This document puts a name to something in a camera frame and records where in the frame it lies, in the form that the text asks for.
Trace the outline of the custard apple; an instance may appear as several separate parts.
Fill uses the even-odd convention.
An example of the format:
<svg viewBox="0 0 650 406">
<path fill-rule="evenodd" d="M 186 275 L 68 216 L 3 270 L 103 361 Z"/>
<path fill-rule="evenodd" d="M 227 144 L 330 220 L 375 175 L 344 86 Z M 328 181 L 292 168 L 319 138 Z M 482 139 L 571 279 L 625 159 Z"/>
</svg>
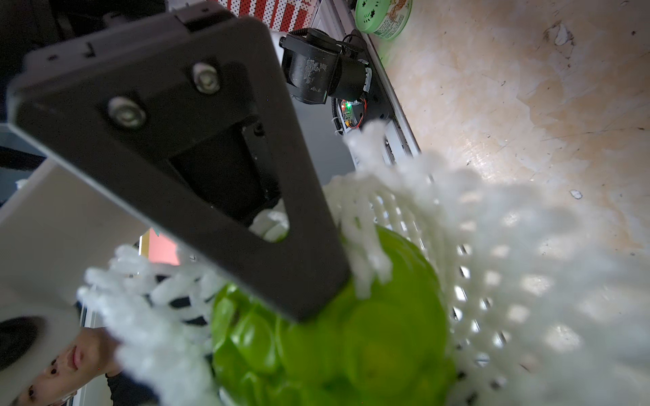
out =
<svg viewBox="0 0 650 406">
<path fill-rule="evenodd" d="M 455 380 L 449 323 L 421 250 L 379 228 L 391 280 L 359 299 L 348 285 L 293 323 L 228 284 L 211 333 L 217 383 L 238 405 L 442 405 Z"/>
</svg>

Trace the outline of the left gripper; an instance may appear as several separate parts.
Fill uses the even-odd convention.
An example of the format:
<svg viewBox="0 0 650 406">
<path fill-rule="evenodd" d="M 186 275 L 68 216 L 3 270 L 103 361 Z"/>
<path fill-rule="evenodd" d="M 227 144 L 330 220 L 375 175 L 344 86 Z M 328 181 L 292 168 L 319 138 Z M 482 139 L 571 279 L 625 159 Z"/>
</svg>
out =
<svg viewBox="0 0 650 406">
<path fill-rule="evenodd" d="M 204 3 L 67 39 L 28 6 L 1 5 L 1 76 L 22 69 L 8 122 L 48 157 L 1 211 L 2 404 L 76 335 L 84 270 L 144 223 L 292 321 L 348 284 L 264 23 Z"/>
</svg>

